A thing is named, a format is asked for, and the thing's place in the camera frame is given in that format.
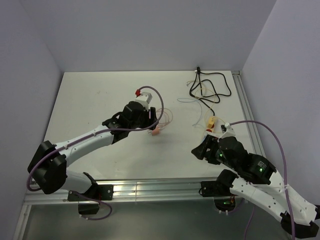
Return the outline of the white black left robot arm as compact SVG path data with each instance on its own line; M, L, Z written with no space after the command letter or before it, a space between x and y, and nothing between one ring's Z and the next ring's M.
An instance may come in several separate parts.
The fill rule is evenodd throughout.
M42 142L27 168L28 179L34 179L46 195L69 190L91 200L98 193L96 180L87 172L69 170L69 166L97 149L123 140L132 131L154 129L156 122L154 107L145 108L137 101L130 101L122 111L88 133L56 144Z

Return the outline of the yellow charger plug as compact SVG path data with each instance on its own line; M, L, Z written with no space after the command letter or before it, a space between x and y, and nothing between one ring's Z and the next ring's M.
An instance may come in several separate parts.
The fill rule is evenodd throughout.
M215 116L210 116L209 119L207 120L206 127L208 129L214 129L216 125L216 121L217 121L217 118Z

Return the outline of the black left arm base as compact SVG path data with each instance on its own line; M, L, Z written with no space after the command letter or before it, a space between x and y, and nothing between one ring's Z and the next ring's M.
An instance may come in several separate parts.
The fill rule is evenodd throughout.
M78 213L82 218L97 221L108 218L112 214L112 206L106 201L113 199L114 186L112 184L102 184L90 187L85 193L78 193L70 190L67 196L68 202L78 202ZM105 216L96 217L102 207L108 208Z

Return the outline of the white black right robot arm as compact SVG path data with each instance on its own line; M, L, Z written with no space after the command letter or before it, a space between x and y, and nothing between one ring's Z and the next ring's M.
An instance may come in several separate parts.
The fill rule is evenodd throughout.
M298 239L314 238L320 207L304 199L265 157L247 152L234 136L207 135L191 150L199 160L225 165L216 180L201 182L203 197L239 196L272 215Z

